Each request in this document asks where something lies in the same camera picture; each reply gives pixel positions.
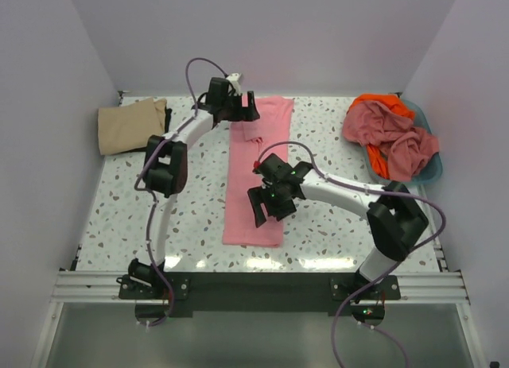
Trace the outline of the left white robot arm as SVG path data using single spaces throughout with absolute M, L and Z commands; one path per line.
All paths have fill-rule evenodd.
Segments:
M 172 205 L 184 190 L 188 179 L 188 151 L 202 136 L 212 131 L 222 121 L 254 122 L 260 119 L 253 91 L 247 92 L 243 103 L 241 81 L 243 75 L 234 72 L 223 77 L 213 77 L 208 90 L 194 99 L 194 113 L 175 130 L 153 135 L 146 146 L 142 171 L 134 188 L 148 192 L 153 197 L 146 223 L 146 250 L 149 262 L 134 259 L 128 267 L 128 276 L 147 298 L 160 296 L 165 288 L 165 241 L 152 242 L 151 227 L 158 206 L 158 195 Z

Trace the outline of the light pink t-shirt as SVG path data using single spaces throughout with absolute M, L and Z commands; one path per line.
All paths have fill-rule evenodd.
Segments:
M 260 227 L 255 226 L 248 190 L 262 183 L 261 176 L 253 173 L 261 152 L 289 140 L 294 101 L 272 96 L 257 99 L 255 105 L 260 119 L 230 126 L 223 244 L 278 247 L 283 242 L 283 224 L 269 218 Z

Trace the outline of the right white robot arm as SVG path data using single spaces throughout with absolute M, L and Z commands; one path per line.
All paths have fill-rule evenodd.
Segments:
M 381 275 L 405 261 L 429 225 L 417 200 L 402 183 L 361 187 L 319 172 L 305 161 L 292 166 L 272 153 L 254 163 L 262 185 L 247 191 L 254 224 L 281 221 L 297 211 L 295 199 L 328 203 L 367 220 L 373 249 L 356 270 L 354 288 L 365 299 L 383 288 Z

